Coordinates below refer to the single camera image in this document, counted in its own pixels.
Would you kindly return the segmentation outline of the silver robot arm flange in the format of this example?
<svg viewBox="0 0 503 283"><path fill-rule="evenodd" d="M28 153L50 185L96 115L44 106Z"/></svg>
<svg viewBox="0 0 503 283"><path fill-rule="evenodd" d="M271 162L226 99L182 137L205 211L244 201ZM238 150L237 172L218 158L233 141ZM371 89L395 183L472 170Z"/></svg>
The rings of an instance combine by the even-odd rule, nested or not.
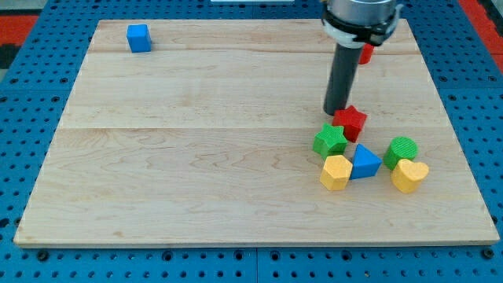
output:
<svg viewBox="0 0 503 283"><path fill-rule="evenodd" d="M397 28L402 8L396 0L328 0L321 22L327 35L345 48L381 46Z"/></svg>

